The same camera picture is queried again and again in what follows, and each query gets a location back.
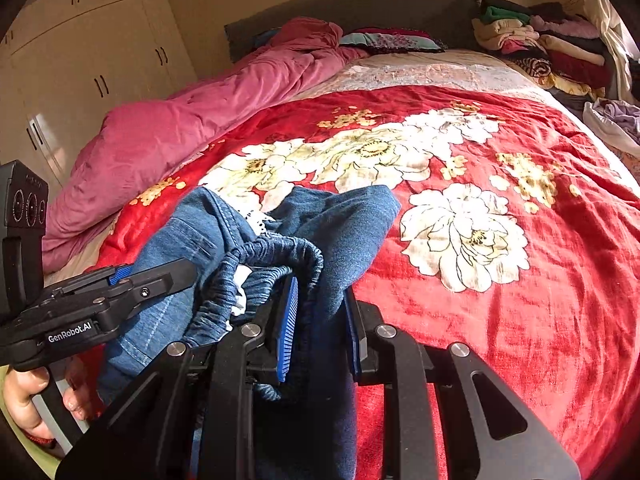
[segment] red floral blanket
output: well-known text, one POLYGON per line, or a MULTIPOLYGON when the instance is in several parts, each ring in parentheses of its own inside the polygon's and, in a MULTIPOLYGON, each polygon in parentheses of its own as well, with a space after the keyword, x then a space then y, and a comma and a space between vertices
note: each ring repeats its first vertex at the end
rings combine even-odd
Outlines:
MULTIPOLYGON (((640 202, 560 112, 428 86, 269 108, 132 200, 98 266, 134 260, 201 181, 265 211, 294 184, 389 186, 402 210, 358 298, 419 341, 468 342, 584 476, 628 421, 640 386, 640 202)), ((378 388, 358 390, 358 444, 358 478, 378 478, 378 388)))

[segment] white flower pattern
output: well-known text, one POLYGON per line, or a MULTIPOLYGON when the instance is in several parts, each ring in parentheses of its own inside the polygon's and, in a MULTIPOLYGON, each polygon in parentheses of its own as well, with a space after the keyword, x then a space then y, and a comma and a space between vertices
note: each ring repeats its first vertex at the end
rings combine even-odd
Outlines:
POLYGON ((430 144, 416 128, 401 123, 343 130, 309 147, 312 154, 300 162, 300 171, 316 172, 312 184, 335 182, 339 193, 373 184, 393 189, 403 180, 426 180, 431 173, 430 144))
POLYGON ((402 254, 421 274, 440 273, 453 292, 485 292, 492 283, 519 279, 529 269, 524 231, 508 216, 504 197, 473 184, 450 184, 442 192, 414 194, 400 221, 402 254))
POLYGON ((487 139, 493 137, 492 134, 498 131, 500 123, 497 120, 489 119, 484 114, 465 115, 464 112, 455 108, 443 108, 429 110, 425 114, 408 116, 405 118, 404 124, 416 126, 422 131, 436 130, 442 140, 448 144, 462 144, 464 140, 484 144, 487 139))
MULTIPOLYGON (((414 114, 403 122, 338 131, 323 142, 293 139, 245 146, 217 163, 200 184, 223 196, 238 211, 249 209, 257 221, 277 207, 310 174, 311 184, 333 182, 338 192, 430 177, 430 160, 446 164, 449 179, 465 173, 462 155, 451 144, 485 143, 498 131, 498 120, 472 110, 444 108, 414 114), (265 192, 260 195, 255 190, 265 192)), ((501 184, 498 177, 492 185, 501 184)), ((440 274, 453 292, 488 290, 493 283, 519 279, 529 269, 524 231, 508 215, 508 200, 473 184, 450 184, 443 192, 424 190, 411 196, 414 206, 400 222, 402 252, 428 276, 440 274)))
POLYGON ((267 192, 262 200, 262 206, 268 206, 265 210, 274 209, 291 191, 293 182, 306 178, 296 167, 294 154, 298 150, 305 151, 303 139, 245 146, 242 149, 245 156, 227 155, 198 184, 218 193, 233 206, 260 209, 260 197, 252 191, 255 187, 267 192))

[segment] denim jeans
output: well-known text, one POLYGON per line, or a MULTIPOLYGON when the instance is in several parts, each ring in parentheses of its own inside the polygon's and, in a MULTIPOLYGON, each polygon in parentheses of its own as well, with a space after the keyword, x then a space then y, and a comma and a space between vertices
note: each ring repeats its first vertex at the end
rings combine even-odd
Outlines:
POLYGON ((262 389, 254 406, 258 478, 353 478, 353 381, 340 306, 344 289, 367 270, 398 211, 385 186, 340 195, 295 187, 270 213, 268 233, 257 237, 219 196, 195 189, 148 241, 132 272, 186 257, 198 279, 187 290, 150 301, 108 343, 100 395, 110 402, 171 341, 197 346, 219 340, 228 322, 250 319, 278 280, 294 272, 302 302, 286 387, 262 389), (246 312, 234 318, 233 274, 240 264, 253 272, 243 285, 246 312))

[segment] screw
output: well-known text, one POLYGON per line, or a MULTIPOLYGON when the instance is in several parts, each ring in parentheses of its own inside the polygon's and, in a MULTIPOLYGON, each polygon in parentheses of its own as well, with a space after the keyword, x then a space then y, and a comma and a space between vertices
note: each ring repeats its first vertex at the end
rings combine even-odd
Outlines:
POLYGON ((380 337, 384 337, 385 339, 391 339, 392 337, 396 337, 396 334, 398 333, 398 331, 391 325, 380 325, 376 329, 376 333, 380 337))
POLYGON ((464 343, 453 343, 451 345, 451 353, 457 357, 466 357, 469 355, 469 347, 464 343))
POLYGON ((242 332, 244 337, 256 337, 260 335, 261 330, 260 326, 255 323, 247 323, 242 326, 240 332, 242 332))
POLYGON ((169 343, 166 347, 166 352, 171 357, 179 357, 187 351, 187 347, 184 343, 180 341, 175 341, 173 343, 169 343))

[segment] human hand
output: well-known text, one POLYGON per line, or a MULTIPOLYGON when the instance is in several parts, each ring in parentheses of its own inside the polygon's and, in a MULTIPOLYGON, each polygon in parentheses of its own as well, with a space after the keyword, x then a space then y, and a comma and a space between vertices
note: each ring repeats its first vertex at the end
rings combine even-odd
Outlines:
MULTIPOLYGON (((92 415, 89 387, 86 384, 84 364, 73 357, 66 366, 65 377, 70 387, 62 395, 65 407, 77 420, 87 420, 92 415)), ((16 425, 30 435, 53 438, 53 434, 42 420, 31 402, 31 396, 39 394, 49 384, 46 368, 29 372, 9 370, 4 379, 4 403, 16 425)))

